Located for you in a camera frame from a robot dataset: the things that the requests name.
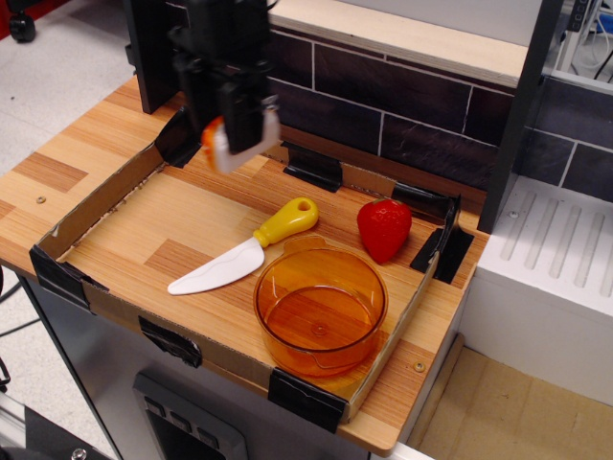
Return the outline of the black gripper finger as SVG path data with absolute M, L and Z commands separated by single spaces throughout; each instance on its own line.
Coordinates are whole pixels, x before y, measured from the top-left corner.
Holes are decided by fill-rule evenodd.
M 224 83 L 221 86 L 219 106 L 232 154 L 249 150 L 262 140 L 263 100 L 268 95 L 267 83 Z
M 191 68 L 179 72 L 181 90 L 186 97 L 189 117 L 197 139 L 216 117 L 216 92 L 208 75 Z

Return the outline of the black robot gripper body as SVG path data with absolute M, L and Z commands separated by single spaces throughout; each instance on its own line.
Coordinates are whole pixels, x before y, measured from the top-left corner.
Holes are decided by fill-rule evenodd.
M 178 75 L 186 68 L 207 74 L 216 92 L 216 115 L 221 115 L 219 90 L 224 83 L 267 83 L 268 3 L 186 1 L 185 8 L 189 25 L 169 32 L 176 50 L 173 67 Z

